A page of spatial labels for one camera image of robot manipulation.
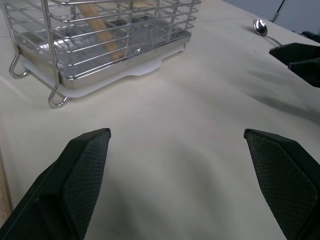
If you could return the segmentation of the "thin black rod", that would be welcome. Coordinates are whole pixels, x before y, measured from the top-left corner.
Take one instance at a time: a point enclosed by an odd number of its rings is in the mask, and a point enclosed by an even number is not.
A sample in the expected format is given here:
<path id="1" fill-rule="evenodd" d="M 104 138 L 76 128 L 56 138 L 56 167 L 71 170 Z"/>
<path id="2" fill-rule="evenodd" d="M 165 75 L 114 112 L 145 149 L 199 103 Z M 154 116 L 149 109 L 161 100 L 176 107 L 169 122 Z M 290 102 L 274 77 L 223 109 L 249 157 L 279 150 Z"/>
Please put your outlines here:
<path id="1" fill-rule="evenodd" d="M 283 7 L 283 5 L 284 5 L 285 2 L 286 2 L 286 0 L 282 0 L 282 2 L 281 2 L 281 4 L 280 4 L 280 6 L 278 7 L 278 9 L 277 9 L 277 11 L 276 11 L 273 19 L 271 20 L 272 23 L 274 23 L 274 22 L 277 20 L 277 18 L 279 17 L 280 11 L 281 11 L 281 9 L 282 9 L 282 7 Z"/>

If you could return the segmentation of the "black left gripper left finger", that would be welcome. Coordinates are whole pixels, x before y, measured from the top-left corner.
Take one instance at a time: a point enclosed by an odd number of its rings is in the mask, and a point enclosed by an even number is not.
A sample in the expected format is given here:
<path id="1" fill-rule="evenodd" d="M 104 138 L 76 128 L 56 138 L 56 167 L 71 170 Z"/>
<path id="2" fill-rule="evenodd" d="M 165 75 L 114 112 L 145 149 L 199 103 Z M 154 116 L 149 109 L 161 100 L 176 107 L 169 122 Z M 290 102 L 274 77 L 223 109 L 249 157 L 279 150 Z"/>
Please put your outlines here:
<path id="1" fill-rule="evenodd" d="M 0 240 L 84 240 L 104 176 L 109 128 L 83 133 L 33 182 Z"/>

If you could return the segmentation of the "shiny metal spoon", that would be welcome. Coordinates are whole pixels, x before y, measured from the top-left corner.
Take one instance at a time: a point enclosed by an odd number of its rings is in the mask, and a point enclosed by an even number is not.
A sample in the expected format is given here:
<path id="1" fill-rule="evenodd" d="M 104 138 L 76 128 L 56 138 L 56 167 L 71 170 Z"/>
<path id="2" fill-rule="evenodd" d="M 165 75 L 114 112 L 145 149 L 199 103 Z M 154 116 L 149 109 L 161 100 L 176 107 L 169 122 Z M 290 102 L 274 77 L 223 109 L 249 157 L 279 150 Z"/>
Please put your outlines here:
<path id="1" fill-rule="evenodd" d="M 268 36 L 268 28 L 267 28 L 267 25 L 266 25 L 266 23 L 265 23 L 262 19 L 260 19 L 260 18 L 254 19 L 252 25 L 253 25 L 254 31 L 255 31 L 259 36 L 275 42 L 275 44 L 277 44 L 278 46 L 282 46 L 282 44 L 281 44 L 279 41 L 277 41 L 276 39 Z"/>

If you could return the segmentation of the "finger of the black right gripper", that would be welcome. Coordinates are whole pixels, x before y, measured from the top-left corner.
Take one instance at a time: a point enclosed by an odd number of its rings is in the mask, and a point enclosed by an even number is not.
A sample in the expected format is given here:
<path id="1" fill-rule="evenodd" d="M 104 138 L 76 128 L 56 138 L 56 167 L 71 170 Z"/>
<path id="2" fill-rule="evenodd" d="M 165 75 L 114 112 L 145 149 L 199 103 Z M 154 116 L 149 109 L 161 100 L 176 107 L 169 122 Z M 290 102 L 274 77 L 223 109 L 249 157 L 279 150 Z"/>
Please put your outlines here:
<path id="1" fill-rule="evenodd" d="M 315 88 L 320 88 L 320 57 L 292 62 L 288 69 Z"/>
<path id="2" fill-rule="evenodd" d="M 320 68 L 320 46 L 294 42 L 274 47 L 269 50 L 269 54 L 286 66 L 291 63 L 317 61 Z"/>

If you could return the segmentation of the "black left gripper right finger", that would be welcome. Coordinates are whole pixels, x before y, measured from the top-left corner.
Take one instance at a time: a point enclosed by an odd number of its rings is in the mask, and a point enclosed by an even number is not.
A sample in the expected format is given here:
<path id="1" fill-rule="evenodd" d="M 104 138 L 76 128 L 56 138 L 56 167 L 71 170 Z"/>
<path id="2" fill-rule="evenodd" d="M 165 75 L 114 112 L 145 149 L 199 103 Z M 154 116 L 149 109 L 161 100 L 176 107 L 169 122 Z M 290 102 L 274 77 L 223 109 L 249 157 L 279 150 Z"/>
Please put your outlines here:
<path id="1" fill-rule="evenodd" d="M 320 164 L 295 140 L 246 129 L 262 195 L 287 240 L 320 240 Z"/>

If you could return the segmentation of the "white plastic drip tray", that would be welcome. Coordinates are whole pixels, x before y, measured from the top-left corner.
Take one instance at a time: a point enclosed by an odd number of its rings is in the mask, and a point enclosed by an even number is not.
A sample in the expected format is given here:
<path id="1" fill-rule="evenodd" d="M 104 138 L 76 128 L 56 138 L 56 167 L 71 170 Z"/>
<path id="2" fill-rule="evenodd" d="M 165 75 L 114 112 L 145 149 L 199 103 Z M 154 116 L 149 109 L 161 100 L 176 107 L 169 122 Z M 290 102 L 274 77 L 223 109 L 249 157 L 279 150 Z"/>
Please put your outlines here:
<path id="1" fill-rule="evenodd" d="M 111 65 L 76 80 L 66 80 L 58 92 L 69 98 L 82 98 L 127 76 L 143 76 L 163 64 L 163 60 L 184 50 L 185 46 L 174 43 L 142 53 L 126 61 Z"/>

